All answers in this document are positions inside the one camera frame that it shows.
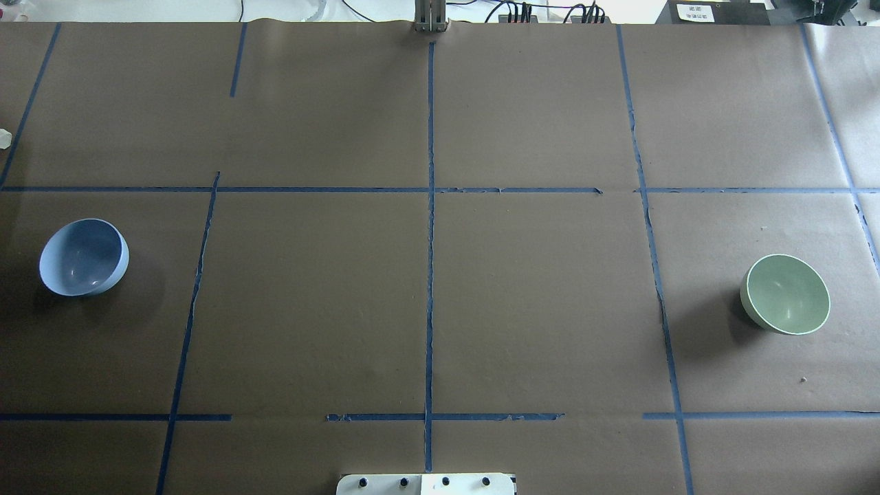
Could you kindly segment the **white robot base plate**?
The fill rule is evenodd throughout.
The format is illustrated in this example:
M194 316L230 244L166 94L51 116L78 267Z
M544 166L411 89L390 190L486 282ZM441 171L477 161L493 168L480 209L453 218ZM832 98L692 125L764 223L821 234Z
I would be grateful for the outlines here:
M500 472L350 474L336 494L516 494L516 477Z

